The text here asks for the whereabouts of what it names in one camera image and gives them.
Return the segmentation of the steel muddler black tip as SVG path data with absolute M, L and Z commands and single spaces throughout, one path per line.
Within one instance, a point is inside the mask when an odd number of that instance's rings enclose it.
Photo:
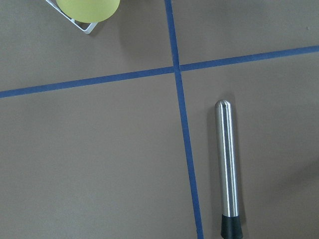
M 216 103 L 215 123 L 222 205 L 221 236 L 224 239 L 241 239 L 232 108 L 227 100 Z

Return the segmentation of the yellow plastic cup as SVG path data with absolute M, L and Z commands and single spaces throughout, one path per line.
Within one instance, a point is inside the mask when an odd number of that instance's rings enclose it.
M 120 5 L 120 0 L 57 0 L 56 2 L 68 17 L 84 23 L 107 20 Z

